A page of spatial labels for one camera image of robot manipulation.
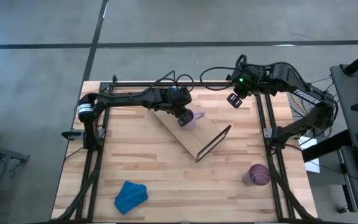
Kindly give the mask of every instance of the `butcher block surface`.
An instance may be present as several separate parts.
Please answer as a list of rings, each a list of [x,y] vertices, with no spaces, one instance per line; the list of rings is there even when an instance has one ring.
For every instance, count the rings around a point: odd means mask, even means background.
[[[99,83],[84,82],[81,95],[97,93]],[[144,88],[115,87],[114,92],[135,92]],[[214,148],[199,163],[147,109],[141,106],[111,108],[93,221],[277,221],[271,184],[247,187],[241,181],[252,165],[267,165],[256,99],[247,97],[240,108],[234,109],[226,101],[230,93],[231,88],[210,91],[202,87],[191,92],[192,105],[204,111],[220,131],[232,126],[224,139],[224,147]],[[287,94],[272,97],[272,104],[278,126],[293,122]],[[83,129],[78,118],[73,128]],[[294,140],[288,143],[297,145]],[[81,146],[80,140],[70,141],[67,155]],[[316,216],[301,152],[288,147],[283,150],[283,156],[291,190],[307,211]],[[86,150],[82,149],[65,161],[52,218],[61,215],[78,193],[85,158]],[[149,199],[121,215],[114,206],[114,198],[126,180],[144,184]],[[88,212],[89,195],[90,190],[85,200],[84,217]],[[282,191],[280,198],[286,213]]]

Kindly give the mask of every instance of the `purple cup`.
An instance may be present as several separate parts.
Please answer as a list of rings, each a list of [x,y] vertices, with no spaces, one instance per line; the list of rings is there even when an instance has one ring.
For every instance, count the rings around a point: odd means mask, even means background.
[[[193,113],[193,119],[184,125],[182,128],[185,130],[192,130],[196,127],[197,120],[202,118],[205,115],[204,112],[195,112]]]
[[[270,172],[267,167],[262,164],[253,165],[248,172],[242,176],[242,183],[246,186],[258,185],[263,186],[270,181]]]

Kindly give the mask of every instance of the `white paper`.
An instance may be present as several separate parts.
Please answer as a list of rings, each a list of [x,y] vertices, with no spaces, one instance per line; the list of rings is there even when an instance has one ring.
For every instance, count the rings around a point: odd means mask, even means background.
[[[304,143],[305,141],[307,141],[309,139],[310,138],[308,138],[308,137],[303,137],[302,136],[301,138],[299,138],[299,145]],[[310,146],[314,146],[315,144],[317,144],[317,140],[312,139],[312,140],[306,142],[305,144],[301,145],[301,149],[302,150],[307,149]],[[315,172],[315,173],[319,174],[320,173],[320,166],[317,166],[317,165],[313,164],[312,162],[314,162],[315,164],[319,165],[318,159],[313,159],[311,162],[305,163],[306,171]]]

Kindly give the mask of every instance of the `blue cloth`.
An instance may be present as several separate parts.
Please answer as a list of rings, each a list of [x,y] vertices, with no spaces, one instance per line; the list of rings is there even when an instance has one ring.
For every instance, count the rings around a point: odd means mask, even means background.
[[[131,209],[148,199],[149,196],[147,195],[146,190],[147,188],[143,184],[134,184],[125,181],[121,191],[114,201],[114,205],[121,214],[125,215]]]

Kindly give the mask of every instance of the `gray floor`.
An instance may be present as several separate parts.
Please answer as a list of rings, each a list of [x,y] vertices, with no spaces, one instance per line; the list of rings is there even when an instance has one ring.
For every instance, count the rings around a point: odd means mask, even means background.
[[[0,0],[0,44],[90,43],[102,0]],[[163,1],[110,0],[99,42],[358,40],[358,0]],[[47,221],[89,49],[0,50],[0,145],[31,154],[0,193],[0,223]],[[358,57],[358,45],[98,49],[90,80],[155,80],[172,69],[198,74],[212,66],[292,63],[306,81],[328,77],[332,65]],[[226,71],[208,74],[221,79]],[[330,80],[315,83],[325,89]],[[339,113],[333,134],[346,128]],[[321,159],[336,168],[335,155]],[[309,175],[319,217],[339,215],[339,174]]]

